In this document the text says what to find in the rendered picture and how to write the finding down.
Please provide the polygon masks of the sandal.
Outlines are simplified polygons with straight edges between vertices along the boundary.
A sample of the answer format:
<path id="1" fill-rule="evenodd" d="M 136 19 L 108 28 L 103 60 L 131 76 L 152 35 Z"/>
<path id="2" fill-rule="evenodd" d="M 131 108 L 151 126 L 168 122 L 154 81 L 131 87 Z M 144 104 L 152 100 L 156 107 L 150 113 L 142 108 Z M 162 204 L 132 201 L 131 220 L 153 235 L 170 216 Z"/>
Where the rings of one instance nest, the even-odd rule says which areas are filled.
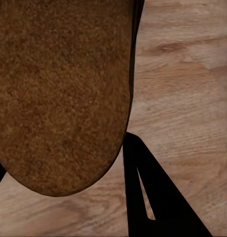
<path id="1" fill-rule="evenodd" d="M 0 0 L 0 163 L 67 197 L 123 146 L 145 0 Z"/>

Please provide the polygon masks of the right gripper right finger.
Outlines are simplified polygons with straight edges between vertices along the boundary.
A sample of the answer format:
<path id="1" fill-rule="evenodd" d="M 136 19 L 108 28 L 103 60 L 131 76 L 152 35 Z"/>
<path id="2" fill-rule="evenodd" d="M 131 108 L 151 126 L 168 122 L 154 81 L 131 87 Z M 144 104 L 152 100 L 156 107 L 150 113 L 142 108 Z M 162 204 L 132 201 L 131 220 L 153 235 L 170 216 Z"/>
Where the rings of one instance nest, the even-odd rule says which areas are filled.
<path id="1" fill-rule="evenodd" d="M 141 138 L 126 132 L 122 145 L 129 237 L 213 237 Z M 139 174 L 156 220 L 147 216 Z"/>

